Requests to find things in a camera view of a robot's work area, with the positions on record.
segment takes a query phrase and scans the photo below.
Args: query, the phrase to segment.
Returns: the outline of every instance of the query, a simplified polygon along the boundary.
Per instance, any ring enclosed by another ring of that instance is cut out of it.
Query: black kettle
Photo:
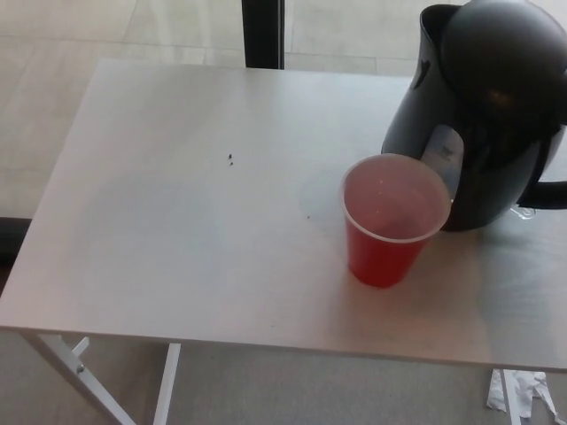
[[[482,227],[514,204],[567,208],[567,182],[539,182],[567,124],[563,28],[523,0],[440,4],[420,20],[416,76],[382,152],[441,175],[454,199],[445,230]]]

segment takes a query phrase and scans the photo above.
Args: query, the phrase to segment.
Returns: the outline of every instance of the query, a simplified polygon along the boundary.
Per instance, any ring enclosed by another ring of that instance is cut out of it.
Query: red plastic cup
[[[437,173],[402,155],[362,160],[348,170],[342,190],[348,266],[361,282],[379,288],[403,280],[451,211]]]

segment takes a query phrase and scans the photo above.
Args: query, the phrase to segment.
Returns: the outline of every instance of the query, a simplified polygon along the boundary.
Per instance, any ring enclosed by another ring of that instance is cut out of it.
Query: kettle label
[[[451,199],[459,187],[463,155],[464,144],[459,134],[449,126],[436,126],[421,160],[443,179]]]

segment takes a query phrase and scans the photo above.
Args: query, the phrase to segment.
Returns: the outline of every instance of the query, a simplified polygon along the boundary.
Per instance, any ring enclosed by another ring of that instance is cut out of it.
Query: white table
[[[348,273],[338,185],[380,152],[408,84],[101,62],[0,327],[123,424],[59,335],[170,343],[155,423],[183,341],[567,371],[567,212],[441,235],[391,290]]]

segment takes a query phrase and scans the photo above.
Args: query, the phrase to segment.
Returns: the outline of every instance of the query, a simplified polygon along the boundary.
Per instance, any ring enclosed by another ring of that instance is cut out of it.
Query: paper scrap
[[[553,414],[555,423],[557,425],[567,425],[567,422],[559,418],[559,414],[555,409],[551,394],[549,394],[548,379],[545,373],[513,370],[512,376],[514,378],[514,388],[516,389],[520,417],[525,419],[532,418],[533,398],[541,398],[549,412]],[[493,370],[486,405],[491,409],[506,412],[500,369]]]

